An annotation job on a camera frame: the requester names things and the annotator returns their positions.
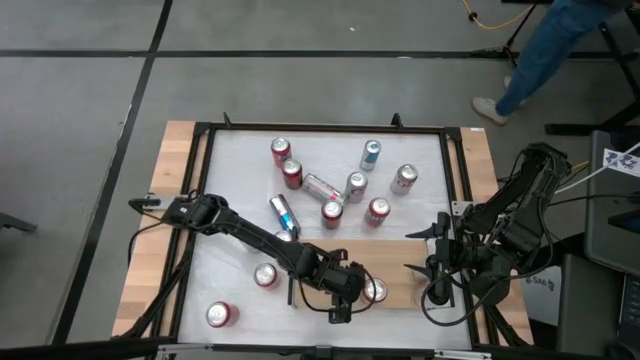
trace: person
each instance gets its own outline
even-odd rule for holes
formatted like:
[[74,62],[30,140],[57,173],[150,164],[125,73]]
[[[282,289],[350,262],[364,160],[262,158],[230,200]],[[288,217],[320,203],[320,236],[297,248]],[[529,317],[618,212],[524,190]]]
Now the person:
[[578,39],[633,0],[555,0],[520,53],[513,76],[505,77],[506,93],[496,102],[475,97],[471,106],[494,125],[503,126],[509,115],[547,82],[569,57]]

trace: wooden table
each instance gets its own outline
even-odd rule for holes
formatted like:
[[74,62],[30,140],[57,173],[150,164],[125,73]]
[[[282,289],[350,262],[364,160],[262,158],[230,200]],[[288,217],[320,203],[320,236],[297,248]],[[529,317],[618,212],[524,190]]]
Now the wooden table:
[[[191,121],[169,121],[167,123],[149,192],[158,196],[175,196],[180,193],[195,126],[196,123]],[[480,128],[461,128],[460,130],[473,200],[476,202],[486,201],[498,190],[486,134]],[[195,175],[191,181],[192,188],[195,188],[195,184],[198,182],[197,174],[200,173],[199,169],[202,167],[203,151],[201,150],[205,146],[204,138],[202,137],[198,144],[199,151],[193,172]],[[448,145],[456,194],[462,194],[455,145],[453,141],[449,141]],[[143,217],[140,227],[148,226],[154,221]],[[119,335],[128,330],[157,294],[167,256],[170,234],[171,229],[161,225],[138,236],[114,323],[113,335]],[[184,248],[184,242],[185,239],[182,238],[179,252]],[[160,329],[161,335],[169,333],[174,297],[175,291],[165,307],[163,325]],[[509,296],[500,303],[498,308],[518,335],[525,341],[533,343],[522,291],[518,282],[512,282]],[[488,343],[484,316],[481,311],[478,311],[476,316],[480,342]]]

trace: concrete floor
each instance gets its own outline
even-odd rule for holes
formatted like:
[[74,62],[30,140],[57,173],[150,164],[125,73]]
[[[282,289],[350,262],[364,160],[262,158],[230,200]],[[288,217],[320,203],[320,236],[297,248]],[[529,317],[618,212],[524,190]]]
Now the concrete floor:
[[[162,0],[3,0],[0,50],[146,50]],[[483,22],[525,7],[472,2]],[[526,42],[545,9],[518,38]],[[610,23],[623,49],[639,44],[624,17]],[[512,28],[484,31],[459,0],[262,2],[175,0],[161,50],[425,50],[500,46]],[[581,51],[602,51],[599,34]],[[0,211],[39,224],[0,233],[0,347],[50,341],[83,236],[140,76],[141,58],[0,58]],[[126,202],[149,187],[167,120],[486,127],[496,172],[508,173],[529,142],[547,141],[570,160],[587,138],[548,137],[546,122],[597,123],[632,95],[616,64],[572,61],[513,116],[492,127],[469,106],[497,97],[510,67],[492,60],[157,59],[117,182],[70,341],[111,333],[139,217]],[[567,197],[584,192],[578,188]],[[584,204],[548,212],[559,236],[580,231]]]

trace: wooden board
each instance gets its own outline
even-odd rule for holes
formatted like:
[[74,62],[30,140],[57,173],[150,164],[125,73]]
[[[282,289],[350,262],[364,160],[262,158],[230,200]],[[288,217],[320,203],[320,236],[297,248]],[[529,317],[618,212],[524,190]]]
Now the wooden board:
[[[151,192],[159,195],[175,195],[180,192],[194,124],[191,121],[169,121],[167,123],[152,179]],[[461,128],[461,134],[473,199],[474,201],[486,201],[498,189],[486,134],[483,129],[477,128]],[[453,141],[450,141],[448,145],[456,194],[462,194],[455,146]],[[199,168],[202,157],[198,156],[198,159],[196,166]],[[196,181],[197,176],[194,176],[192,188]],[[150,224],[149,219],[143,218],[141,227],[148,224]],[[128,330],[157,294],[169,236],[170,229],[160,226],[153,231],[143,233],[138,238],[113,327],[114,335]],[[171,319],[172,308],[173,297],[169,299],[166,306],[161,334],[168,333],[167,327]],[[498,308],[518,335],[527,342],[533,343],[524,299],[518,282],[512,283],[509,296],[500,303]],[[488,343],[484,316],[481,311],[477,312],[477,319],[481,343]]]
[[[375,307],[393,309],[417,308],[413,293],[424,286],[417,281],[413,271],[403,264],[424,266],[427,249],[423,241],[416,240],[309,240],[305,241],[325,250],[348,249],[349,262],[364,265],[371,276],[380,278],[387,285],[387,298]],[[306,285],[305,296],[309,303],[318,308],[331,305],[331,297]],[[298,287],[294,287],[296,306],[304,306]]]

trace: shoe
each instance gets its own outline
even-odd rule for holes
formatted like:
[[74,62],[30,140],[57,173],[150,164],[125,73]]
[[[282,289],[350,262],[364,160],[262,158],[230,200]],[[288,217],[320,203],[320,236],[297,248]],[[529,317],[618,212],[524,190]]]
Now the shoe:
[[[509,84],[511,84],[511,76],[505,76],[502,83],[504,84],[504,89],[507,90],[509,88]],[[525,106],[526,104],[527,104],[527,99],[524,99],[520,101],[520,105],[518,106]]]
[[471,100],[471,107],[478,115],[491,121],[495,126],[504,126],[509,120],[506,116],[498,114],[496,102],[493,99],[475,97]]

